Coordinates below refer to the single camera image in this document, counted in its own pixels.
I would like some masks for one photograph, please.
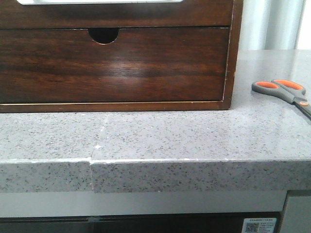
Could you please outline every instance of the curtain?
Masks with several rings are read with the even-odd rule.
[[[295,49],[304,0],[244,0],[240,50]]]

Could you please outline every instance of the dark brown wood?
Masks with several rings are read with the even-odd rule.
[[[233,0],[21,5],[0,1],[0,29],[230,25]]]
[[[0,113],[225,110],[223,101],[0,104]]]
[[[228,28],[2,30],[0,103],[223,99]]]
[[[236,70],[238,45],[241,30],[243,0],[234,0],[232,12],[232,24],[230,27],[230,39],[228,46],[228,61],[225,75],[224,86],[224,108],[228,109],[231,105],[231,98],[233,92],[234,76]]]

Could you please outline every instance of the wooden drawer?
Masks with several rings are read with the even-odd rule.
[[[231,25],[234,0],[21,5],[0,1],[0,29]]]
[[[102,39],[109,32],[117,31],[95,31]],[[228,28],[119,29],[110,44],[87,30],[3,30],[0,37],[1,103],[223,97]]]
[[[241,15],[242,0],[2,0],[0,112],[228,109]]]

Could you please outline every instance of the speckled stone surface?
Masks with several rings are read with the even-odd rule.
[[[310,64],[240,52],[228,111],[0,114],[0,192],[311,189],[311,121],[251,91],[289,79],[311,99]]]
[[[88,162],[0,164],[0,192],[91,191]]]
[[[91,157],[102,113],[0,114],[0,159]]]
[[[94,192],[309,189],[311,161],[107,163],[92,167]]]

